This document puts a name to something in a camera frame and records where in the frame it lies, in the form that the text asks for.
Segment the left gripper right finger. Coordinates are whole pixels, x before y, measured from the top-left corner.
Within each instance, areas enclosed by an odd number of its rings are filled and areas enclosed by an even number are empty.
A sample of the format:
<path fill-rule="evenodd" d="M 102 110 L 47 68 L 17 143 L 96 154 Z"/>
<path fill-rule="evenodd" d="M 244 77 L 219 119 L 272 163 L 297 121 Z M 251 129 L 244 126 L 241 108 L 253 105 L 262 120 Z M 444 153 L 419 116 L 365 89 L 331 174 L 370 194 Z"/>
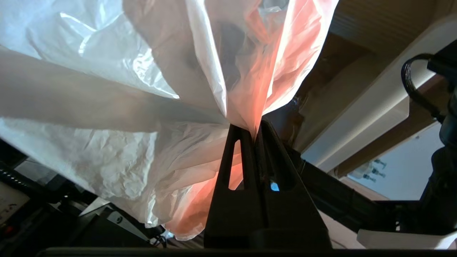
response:
<path fill-rule="evenodd" d="M 254 233 L 263 249 L 331 250 L 328 229 L 270 122 L 256 138 L 264 227 Z"/>

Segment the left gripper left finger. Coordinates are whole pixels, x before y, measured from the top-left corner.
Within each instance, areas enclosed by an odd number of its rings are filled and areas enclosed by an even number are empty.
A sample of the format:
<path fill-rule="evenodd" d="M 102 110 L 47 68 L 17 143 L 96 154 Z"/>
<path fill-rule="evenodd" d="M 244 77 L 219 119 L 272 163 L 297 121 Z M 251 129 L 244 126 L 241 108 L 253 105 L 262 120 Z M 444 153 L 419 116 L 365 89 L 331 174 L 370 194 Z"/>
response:
<path fill-rule="evenodd" d="M 240 142 L 242 190 L 229 188 L 235 144 Z M 260 175 L 250 132 L 230 125 L 204 230 L 204 247 L 246 249 L 255 231 L 264 228 Z"/>

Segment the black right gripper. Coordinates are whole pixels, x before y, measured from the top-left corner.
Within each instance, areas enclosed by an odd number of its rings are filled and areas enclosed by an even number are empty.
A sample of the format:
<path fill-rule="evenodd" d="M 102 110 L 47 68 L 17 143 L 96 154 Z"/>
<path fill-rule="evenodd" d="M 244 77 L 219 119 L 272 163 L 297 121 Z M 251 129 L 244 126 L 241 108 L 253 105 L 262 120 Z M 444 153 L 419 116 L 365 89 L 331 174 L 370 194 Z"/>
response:
<path fill-rule="evenodd" d="M 421 198 L 418 201 L 384 202 L 379 215 L 377 203 L 304 161 L 296 150 L 287 146 L 287 153 L 319 211 L 354 232 L 360 229 L 393 232 L 395 227 L 401 232 L 416 234 L 456 231 L 456 57 L 457 43 L 453 41 L 435 54 L 422 53 L 408 59 L 401 68 L 401 80 L 408 96 L 441 124 L 439 138 L 443 147 L 431 157 L 433 171 Z M 448 82 L 451 96 L 445 114 L 416 90 L 411 78 L 415 61 L 426 61 L 428 70 Z"/>

